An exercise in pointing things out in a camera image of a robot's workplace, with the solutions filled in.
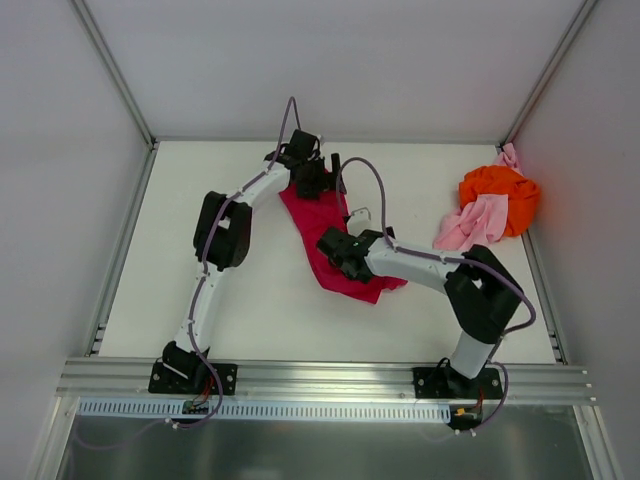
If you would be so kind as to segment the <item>magenta t shirt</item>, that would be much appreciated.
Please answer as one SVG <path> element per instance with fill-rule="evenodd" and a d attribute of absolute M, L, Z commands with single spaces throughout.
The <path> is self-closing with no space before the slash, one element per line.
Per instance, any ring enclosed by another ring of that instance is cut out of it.
<path fill-rule="evenodd" d="M 343 272 L 339 255 L 353 245 L 341 208 L 343 193 L 336 191 L 335 175 L 325 168 L 317 173 L 300 172 L 280 198 L 296 226 L 312 273 L 319 285 L 333 293 L 376 304 L 381 294 L 404 287 L 407 282 L 367 271 Z"/>

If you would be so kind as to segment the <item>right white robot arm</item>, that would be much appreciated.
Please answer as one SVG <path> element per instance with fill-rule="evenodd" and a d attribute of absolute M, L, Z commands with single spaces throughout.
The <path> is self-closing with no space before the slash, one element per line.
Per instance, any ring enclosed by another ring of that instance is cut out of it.
<path fill-rule="evenodd" d="M 448 298 L 461 333 L 443 373 L 445 389 L 465 397 L 479 385 L 479 373 L 507 333 L 517 309 L 531 303 L 523 289 L 486 247 L 463 253 L 424 250 L 386 232 L 354 236 L 331 227 L 317 249 L 351 280 L 366 284 L 392 277 L 437 291 Z"/>

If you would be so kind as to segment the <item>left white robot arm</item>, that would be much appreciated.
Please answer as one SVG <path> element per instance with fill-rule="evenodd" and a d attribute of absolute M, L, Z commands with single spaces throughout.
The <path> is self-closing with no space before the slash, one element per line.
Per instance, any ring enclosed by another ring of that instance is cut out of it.
<path fill-rule="evenodd" d="M 253 214 L 265 201 L 288 188 L 296 198 L 316 201 L 336 189 L 340 155 L 330 155 L 325 165 L 319 137 L 296 129 L 290 140 L 280 141 L 261 170 L 236 192 L 209 192 L 203 199 L 193 237 L 198 262 L 193 295 L 174 339 L 154 364 L 152 393 L 199 393 L 216 385 L 206 365 L 214 321 L 225 285 L 250 249 Z"/>

